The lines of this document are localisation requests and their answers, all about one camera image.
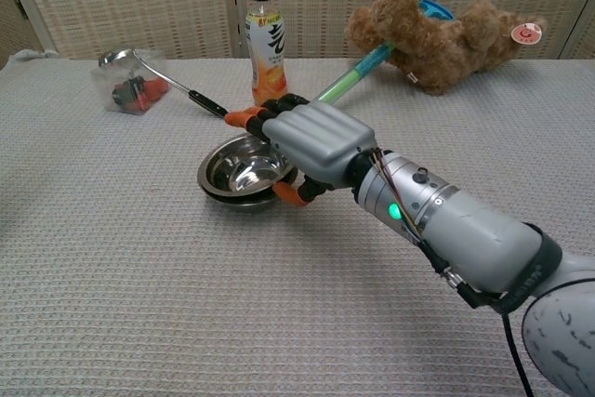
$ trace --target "metal ladle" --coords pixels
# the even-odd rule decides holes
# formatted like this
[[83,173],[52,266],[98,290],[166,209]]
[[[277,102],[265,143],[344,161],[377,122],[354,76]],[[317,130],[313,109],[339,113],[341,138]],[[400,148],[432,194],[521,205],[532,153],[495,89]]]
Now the metal ladle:
[[225,110],[225,108],[219,106],[216,102],[214,102],[212,99],[207,98],[202,93],[199,93],[196,90],[187,88],[186,86],[183,86],[182,84],[180,84],[178,81],[175,81],[175,80],[171,79],[169,76],[166,76],[163,73],[160,73],[157,70],[155,70],[147,62],[142,60],[142,58],[137,54],[137,50],[134,48],[111,50],[111,51],[108,51],[108,52],[102,54],[99,57],[99,66],[101,67],[103,65],[109,65],[117,60],[123,60],[125,58],[130,58],[130,57],[137,60],[148,71],[156,74],[160,78],[167,81],[167,83],[170,84],[171,86],[173,86],[176,89],[178,89],[179,91],[185,93],[188,96],[188,98],[190,98],[192,101],[194,101],[199,106],[207,109],[209,112],[213,113],[214,115],[222,118],[228,113],[228,111]]

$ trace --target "textured fabric surface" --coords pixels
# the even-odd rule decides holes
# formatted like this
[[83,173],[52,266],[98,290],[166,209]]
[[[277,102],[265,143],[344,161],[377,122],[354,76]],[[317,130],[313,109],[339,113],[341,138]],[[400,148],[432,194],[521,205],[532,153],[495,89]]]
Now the textured fabric surface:
[[[347,60],[289,60],[313,97]],[[197,167],[238,133],[171,91],[105,112],[94,61],[0,72],[0,394],[520,396],[499,318],[473,311],[352,200],[233,213]],[[172,60],[230,109],[248,60]],[[440,98],[377,69],[337,106],[379,143],[561,246],[595,254],[595,76],[512,61]],[[559,396],[519,340],[536,395]]]

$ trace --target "plastic bottle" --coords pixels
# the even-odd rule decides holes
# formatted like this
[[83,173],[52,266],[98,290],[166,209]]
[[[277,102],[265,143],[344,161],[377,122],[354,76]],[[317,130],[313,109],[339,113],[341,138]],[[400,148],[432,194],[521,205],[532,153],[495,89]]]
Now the plastic bottle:
[[252,96],[259,106],[287,93],[284,71],[285,26],[272,0],[253,0],[245,18],[245,34],[252,60]]

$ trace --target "stainless steel bowl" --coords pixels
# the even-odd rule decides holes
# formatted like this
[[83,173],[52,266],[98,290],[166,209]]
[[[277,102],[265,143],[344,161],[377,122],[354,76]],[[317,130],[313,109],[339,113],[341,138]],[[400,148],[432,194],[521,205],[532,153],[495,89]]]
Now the stainless steel bowl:
[[280,153],[251,134],[224,141],[198,168],[198,184],[214,200],[241,209],[262,209],[277,196],[272,185],[293,183],[298,171]]

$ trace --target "black handle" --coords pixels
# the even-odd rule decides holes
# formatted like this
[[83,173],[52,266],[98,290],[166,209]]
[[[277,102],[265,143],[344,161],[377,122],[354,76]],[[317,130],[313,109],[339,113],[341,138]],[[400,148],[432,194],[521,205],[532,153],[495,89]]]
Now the black handle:
[[188,97],[196,104],[204,107],[216,116],[224,117],[228,113],[224,108],[219,106],[212,99],[207,98],[202,93],[198,93],[196,90],[191,90],[190,92],[188,92]]

